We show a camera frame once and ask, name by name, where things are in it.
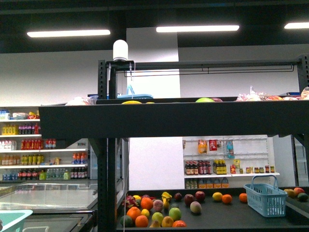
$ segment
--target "white wall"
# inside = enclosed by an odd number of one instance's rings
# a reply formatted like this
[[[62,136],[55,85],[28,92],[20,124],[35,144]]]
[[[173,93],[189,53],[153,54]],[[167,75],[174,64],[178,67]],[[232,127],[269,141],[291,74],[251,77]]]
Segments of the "white wall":
[[[178,61],[176,34],[162,35],[155,28],[135,28],[127,29],[126,37],[129,59],[135,62]],[[177,98],[180,97],[179,71],[175,74],[134,77],[132,85],[136,94]],[[184,188],[181,137],[131,138],[129,147],[130,190]]]
[[[294,59],[309,53],[309,44],[179,48],[179,61]],[[232,97],[255,91],[271,95],[298,92],[294,72],[204,74],[180,76],[181,97]]]
[[[112,60],[112,50],[0,54],[0,105],[58,104],[96,94],[100,59]]]

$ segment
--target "ceiling light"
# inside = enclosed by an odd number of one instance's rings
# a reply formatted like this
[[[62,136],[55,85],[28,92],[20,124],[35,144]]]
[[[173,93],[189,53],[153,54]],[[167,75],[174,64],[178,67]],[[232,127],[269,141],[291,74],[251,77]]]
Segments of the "ceiling light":
[[[68,36],[93,36],[110,35],[109,30],[63,30],[63,31],[36,31],[28,32],[30,37],[68,37]]]
[[[309,28],[309,22],[304,23],[288,23],[284,27],[285,29],[304,29]]]
[[[238,25],[218,26],[185,26],[185,27],[157,27],[157,32],[199,32],[199,31],[236,31]]]

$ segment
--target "pear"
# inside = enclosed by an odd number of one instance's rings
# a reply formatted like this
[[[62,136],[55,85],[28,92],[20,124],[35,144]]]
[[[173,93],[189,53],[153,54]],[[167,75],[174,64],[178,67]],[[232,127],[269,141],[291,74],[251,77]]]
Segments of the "pear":
[[[153,220],[150,225],[150,228],[155,228],[155,227],[160,227],[160,223],[158,220]]]

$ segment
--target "black metal rack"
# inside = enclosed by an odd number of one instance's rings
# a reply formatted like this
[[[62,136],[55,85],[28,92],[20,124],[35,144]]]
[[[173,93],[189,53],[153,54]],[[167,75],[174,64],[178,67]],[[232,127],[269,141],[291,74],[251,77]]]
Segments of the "black metal rack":
[[[253,67],[297,65],[300,91],[308,86],[309,55],[295,60],[239,60],[212,62],[136,63],[136,70],[201,67]],[[43,138],[89,138],[98,156],[98,229],[115,231],[115,155],[118,138],[199,135],[295,134],[306,148],[309,160],[309,101],[260,101],[195,103],[189,99],[153,99],[156,104],[120,104],[116,100],[118,71],[129,71],[133,61],[98,62],[97,105],[40,107]],[[109,98],[107,73],[110,69]]]

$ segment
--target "yellow lemon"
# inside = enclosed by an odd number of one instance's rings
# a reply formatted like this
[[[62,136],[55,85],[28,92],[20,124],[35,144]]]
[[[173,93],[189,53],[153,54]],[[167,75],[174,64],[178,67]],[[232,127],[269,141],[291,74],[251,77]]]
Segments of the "yellow lemon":
[[[212,195],[212,198],[214,199],[214,201],[219,202],[219,201],[222,200],[222,193],[220,193],[220,192],[215,192],[215,193]]]
[[[141,200],[141,197],[139,195],[134,195],[133,197],[135,198],[135,200]]]
[[[149,218],[150,215],[148,209],[143,209],[140,214],[146,216],[147,218]]]

